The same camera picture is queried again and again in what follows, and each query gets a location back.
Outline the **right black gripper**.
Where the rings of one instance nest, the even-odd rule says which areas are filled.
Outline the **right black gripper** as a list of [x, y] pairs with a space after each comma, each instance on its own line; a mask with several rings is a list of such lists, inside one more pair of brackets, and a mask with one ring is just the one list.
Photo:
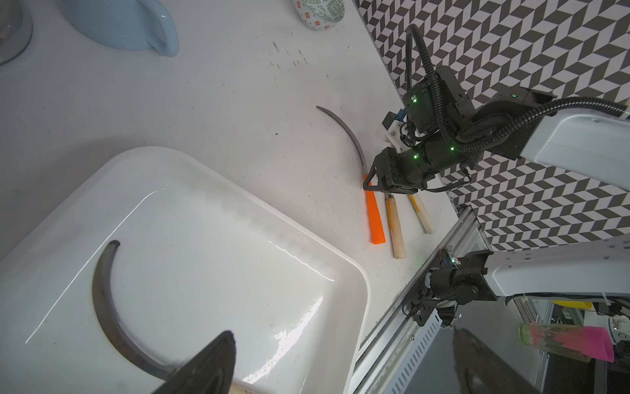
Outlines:
[[[472, 181], [469, 170], [475, 169], [480, 154], [458, 155], [448, 149], [443, 159], [445, 162], [436, 166], [431, 164], [429, 155], [423, 147], [412, 148], [402, 153], [397, 153], [392, 147], [385, 148], [375, 157], [372, 167], [364, 175], [363, 189], [392, 194], [415, 194], [420, 190], [431, 193], [454, 190]], [[437, 188], [428, 186], [430, 180], [455, 165], [459, 165], [464, 173], [463, 180]]]

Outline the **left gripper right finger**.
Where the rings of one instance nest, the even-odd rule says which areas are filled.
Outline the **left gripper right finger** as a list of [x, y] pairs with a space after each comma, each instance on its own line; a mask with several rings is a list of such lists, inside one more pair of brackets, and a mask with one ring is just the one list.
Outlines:
[[454, 330], [453, 347], [461, 393], [540, 393], [469, 330]]

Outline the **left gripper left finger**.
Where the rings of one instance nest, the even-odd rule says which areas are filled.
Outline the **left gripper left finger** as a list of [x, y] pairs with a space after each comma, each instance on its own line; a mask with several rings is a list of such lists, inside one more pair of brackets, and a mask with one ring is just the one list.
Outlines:
[[235, 366], [236, 340], [231, 331], [224, 331], [154, 393], [228, 394]]

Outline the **orange handle sickle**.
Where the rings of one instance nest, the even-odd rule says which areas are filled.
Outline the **orange handle sickle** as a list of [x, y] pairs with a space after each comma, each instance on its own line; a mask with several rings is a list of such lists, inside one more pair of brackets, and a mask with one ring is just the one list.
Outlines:
[[[353, 131], [351, 131], [349, 126], [331, 110], [327, 108], [323, 108], [321, 106], [317, 106], [317, 109], [325, 113], [326, 115], [328, 115], [331, 119], [333, 119], [350, 137], [357, 151], [357, 154], [359, 156], [359, 162], [362, 167], [362, 173], [364, 174], [364, 180], [366, 180], [367, 175], [368, 175], [368, 167], [367, 167], [364, 151], [362, 147], [360, 146], [359, 141], [356, 138]], [[370, 231], [371, 231], [371, 236], [372, 236], [372, 244], [374, 245], [385, 244], [386, 236], [384, 232], [384, 227], [382, 225], [382, 218], [381, 218], [380, 211], [377, 205], [376, 197], [372, 191], [366, 190], [364, 193], [365, 193], [365, 200], [366, 200], [366, 206], [367, 206], [368, 223], [370, 226]]]

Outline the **white rectangular storage tray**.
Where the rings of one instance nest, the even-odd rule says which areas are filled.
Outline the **white rectangular storage tray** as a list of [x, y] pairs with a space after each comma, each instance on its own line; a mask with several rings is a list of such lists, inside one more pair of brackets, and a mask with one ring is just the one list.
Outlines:
[[119, 241], [121, 324], [182, 367], [220, 333], [232, 382], [258, 393], [345, 393], [370, 290], [359, 265], [270, 205], [174, 149], [119, 154], [1, 263], [4, 393], [150, 393], [162, 380], [121, 356], [92, 281]]

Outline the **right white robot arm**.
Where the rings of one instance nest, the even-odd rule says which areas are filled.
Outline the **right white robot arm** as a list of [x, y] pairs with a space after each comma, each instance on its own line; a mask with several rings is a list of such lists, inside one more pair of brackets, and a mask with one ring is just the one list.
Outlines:
[[456, 74], [438, 67], [418, 26], [405, 39], [403, 108], [389, 113], [402, 148], [385, 148], [364, 190], [414, 195], [446, 170], [441, 187], [477, 210], [493, 251], [444, 253], [405, 298], [424, 325], [444, 326], [474, 300], [605, 302], [629, 306], [629, 106], [510, 87], [475, 108]]

